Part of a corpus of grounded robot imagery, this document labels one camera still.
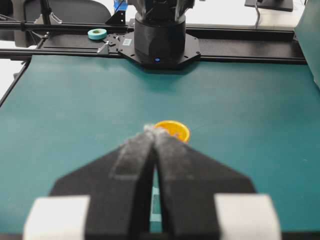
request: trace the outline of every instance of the teal mat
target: teal mat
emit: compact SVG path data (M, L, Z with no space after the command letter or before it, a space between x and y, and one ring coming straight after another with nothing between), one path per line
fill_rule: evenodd
M283 231L320 230L320 94L307 65L195 62L161 72L125 59L34 56L0 108L0 232L22 232L56 178L162 120L185 123L191 147L270 194Z
M303 16L295 28L304 57L320 86L320 0L308 0Z

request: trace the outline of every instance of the black cable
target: black cable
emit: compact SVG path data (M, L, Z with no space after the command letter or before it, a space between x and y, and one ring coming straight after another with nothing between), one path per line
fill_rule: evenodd
M7 19L7 20L11 20L11 21L14 21L14 22L19 22L17 19L14 19L12 17L6 16L6 15L3 15L3 14L0 14L0 17L3 17L5 19Z
M116 12L118 11L118 9L120 8L121 4L123 4L124 1L125 1L125 0L122 0L122 1L120 2L120 4L117 6L117 8L116 8L116 10L114 11L114 13L116 13Z

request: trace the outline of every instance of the teal tape roll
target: teal tape roll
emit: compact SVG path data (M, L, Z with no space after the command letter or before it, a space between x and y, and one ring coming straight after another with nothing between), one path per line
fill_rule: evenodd
M92 40L100 40L100 39L104 39L107 36L107 30L105 29L92 29L90 31L88 31L88 37L89 39Z

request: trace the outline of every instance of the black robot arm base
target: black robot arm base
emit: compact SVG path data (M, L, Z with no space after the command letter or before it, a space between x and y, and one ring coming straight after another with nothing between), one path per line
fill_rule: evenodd
M134 32L121 37L118 52L147 69L181 69L201 56L198 38L189 34L185 35L184 51L171 56L148 56L138 51L135 48Z

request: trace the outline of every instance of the small plastic cup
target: small plastic cup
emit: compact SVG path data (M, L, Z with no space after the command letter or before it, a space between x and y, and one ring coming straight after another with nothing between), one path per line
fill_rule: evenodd
M160 121L154 127L167 130L171 136L176 137L181 142L188 143L189 141L190 130L181 122L173 120Z

